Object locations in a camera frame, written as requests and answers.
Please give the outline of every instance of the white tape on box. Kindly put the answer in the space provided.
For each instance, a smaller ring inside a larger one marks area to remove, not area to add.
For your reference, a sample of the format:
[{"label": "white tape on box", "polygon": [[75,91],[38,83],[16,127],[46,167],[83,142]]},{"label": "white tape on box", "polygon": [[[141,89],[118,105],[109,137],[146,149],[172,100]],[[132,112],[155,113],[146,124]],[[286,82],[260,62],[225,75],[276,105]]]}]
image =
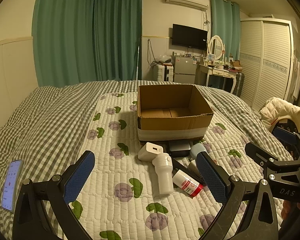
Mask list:
[{"label": "white tape on box", "polygon": [[208,127],[189,130],[141,130],[138,129],[140,141],[168,141],[192,139],[204,136]]}]

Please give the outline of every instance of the oval mirror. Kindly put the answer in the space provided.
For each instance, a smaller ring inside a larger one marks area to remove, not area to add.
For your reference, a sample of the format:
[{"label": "oval mirror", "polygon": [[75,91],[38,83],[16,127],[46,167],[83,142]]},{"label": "oval mirror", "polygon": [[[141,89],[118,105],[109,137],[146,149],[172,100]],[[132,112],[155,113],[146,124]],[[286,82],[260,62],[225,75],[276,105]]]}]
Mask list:
[{"label": "oval mirror", "polygon": [[216,60],[220,59],[224,50],[222,39],[218,35],[214,35],[209,42],[208,49],[209,54],[214,54]]}]

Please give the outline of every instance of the suitcase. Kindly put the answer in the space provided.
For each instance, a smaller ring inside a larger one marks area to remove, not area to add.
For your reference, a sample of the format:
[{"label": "suitcase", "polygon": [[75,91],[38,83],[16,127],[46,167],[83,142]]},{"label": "suitcase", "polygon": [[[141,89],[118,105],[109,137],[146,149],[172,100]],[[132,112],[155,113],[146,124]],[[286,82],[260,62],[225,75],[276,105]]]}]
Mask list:
[{"label": "suitcase", "polygon": [[[242,92],[242,86],[243,86],[243,82],[244,82],[244,74],[242,72],[238,72],[236,75],[236,84],[233,90],[234,95],[236,95],[237,97],[241,96],[241,92]],[[225,85],[225,90],[230,92],[231,88],[233,85],[233,79],[232,78],[227,78],[226,80],[226,85]]]},{"label": "suitcase", "polygon": [[153,75],[155,81],[173,81],[173,67],[155,65]]}]

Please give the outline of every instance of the white quilted mattress pad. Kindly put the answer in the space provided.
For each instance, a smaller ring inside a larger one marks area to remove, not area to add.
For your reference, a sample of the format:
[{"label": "white quilted mattress pad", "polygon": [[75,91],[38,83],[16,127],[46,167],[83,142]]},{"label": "white quilted mattress pad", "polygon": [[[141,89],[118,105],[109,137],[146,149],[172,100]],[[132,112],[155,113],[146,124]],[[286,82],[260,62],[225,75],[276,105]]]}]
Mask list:
[{"label": "white quilted mattress pad", "polygon": [[[95,166],[77,200],[76,217],[93,239],[197,240],[217,215],[217,203],[207,186],[196,197],[180,188],[159,195],[152,163],[138,160],[142,147],[137,133],[137,92],[106,94],[98,101],[77,158],[95,154]],[[262,169],[244,151],[247,137],[211,104],[214,116],[201,143],[229,175],[258,182]],[[187,158],[179,159],[185,166]],[[282,200],[275,199],[278,223]],[[246,208],[242,202],[227,236],[234,235]]]}]

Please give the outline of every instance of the phone screen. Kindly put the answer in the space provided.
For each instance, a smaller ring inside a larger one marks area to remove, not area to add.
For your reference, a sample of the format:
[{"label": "phone screen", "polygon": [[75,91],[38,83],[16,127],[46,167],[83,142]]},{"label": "phone screen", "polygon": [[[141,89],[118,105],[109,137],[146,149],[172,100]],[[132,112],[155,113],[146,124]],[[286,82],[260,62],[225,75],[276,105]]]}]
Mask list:
[{"label": "phone screen", "polygon": [[2,207],[9,211],[13,209],[14,192],[16,190],[17,178],[19,175],[19,169],[21,168],[21,160],[17,160],[10,163],[6,181],[4,183]]}]

